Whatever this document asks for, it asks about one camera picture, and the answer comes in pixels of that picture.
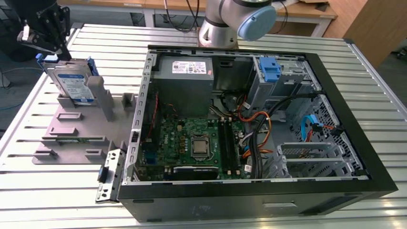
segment sticker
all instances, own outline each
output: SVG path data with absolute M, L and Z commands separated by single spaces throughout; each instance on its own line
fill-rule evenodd
M 60 83 L 71 99 L 76 102 L 88 103 L 92 102 L 95 97 L 92 95 L 91 89 L 84 85 L 85 79 L 83 75 L 79 74 L 59 74 Z
M 136 7 L 141 7 L 141 4 L 132 4 L 132 3 L 123 3 L 124 6 L 136 6 Z
M 204 62 L 173 61 L 172 73 L 175 74 L 205 74 Z
M 244 165 L 244 172 L 252 172 L 252 167 L 250 165 Z
M 247 102 L 243 102 L 243 106 L 250 109 L 250 104 Z

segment wooden desk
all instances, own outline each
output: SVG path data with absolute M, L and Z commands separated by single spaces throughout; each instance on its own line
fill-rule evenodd
M 57 0 L 60 5 L 144 7 L 145 0 Z
M 95 10 L 143 13 L 145 18 L 145 26 L 155 27 L 155 14 L 165 14 L 163 0 L 57 0 L 60 5 L 69 6 L 72 10 Z M 192 10 L 196 10 L 196 0 L 189 0 Z M 204 16 L 207 0 L 200 0 L 199 16 Z M 312 37 L 322 37 L 331 20 L 338 17 L 332 8 L 328 7 L 326 12 L 315 9 L 315 4 L 299 2 L 287 7 L 288 22 L 316 24 Z M 168 11 L 172 15 L 191 15 L 185 0 L 168 0 Z M 286 10 L 278 10 L 276 25 L 279 21 L 284 21 Z
M 191 15 L 185 0 L 168 0 L 168 11 L 171 15 Z M 189 0 L 191 8 L 196 10 L 196 0 Z M 204 16 L 207 0 L 200 0 L 199 16 Z M 163 0 L 145 0 L 145 22 L 153 19 L 155 14 L 165 14 Z M 312 31 L 312 37 L 322 37 L 326 29 L 332 21 L 338 17 L 332 8 L 328 7 L 324 12 L 315 9 L 315 4 L 298 2 L 287 7 L 288 19 L 287 22 L 311 23 L 316 24 Z M 286 10 L 284 8 L 278 10 L 278 18 L 275 27 L 280 27 L 280 22 L 284 21 Z
M 331 18 L 335 19 L 338 14 L 328 6 L 326 11 L 315 9 L 315 4 L 298 2 L 287 7 L 288 17 L 304 17 L 304 18 Z M 284 16 L 286 9 L 282 8 L 278 10 L 278 15 Z

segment metal table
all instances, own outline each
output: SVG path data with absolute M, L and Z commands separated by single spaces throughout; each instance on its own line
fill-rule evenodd
M 73 58 L 92 56 L 113 96 L 137 93 L 148 44 L 196 45 L 172 29 L 85 24 L 72 30 Z M 121 204 L 95 204 L 97 165 L 33 165 L 32 154 L 57 108 L 43 75 L 0 141 L 0 228 L 402 228 L 407 225 L 407 110 L 356 47 L 342 39 L 267 35 L 243 49 L 319 54 L 399 191 L 316 217 L 140 224 Z

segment table leg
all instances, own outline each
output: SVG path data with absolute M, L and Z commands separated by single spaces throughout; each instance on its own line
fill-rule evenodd
M 331 21 L 331 18 L 320 18 L 319 24 L 316 24 L 311 35 L 312 37 L 322 37 L 324 35 L 326 29 L 328 28 Z
M 155 10 L 153 9 L 143 9 L 145 27 L 155 27 Z

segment metal bracket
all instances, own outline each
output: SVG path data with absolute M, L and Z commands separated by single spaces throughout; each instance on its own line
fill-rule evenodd
M 99 189 L 96 194 L 96 204 L 119 203 L 117 193 L 121 181 L 125 152 L 115 149 L 108 152 L 107 161 L 100 167 L 97 181 Z

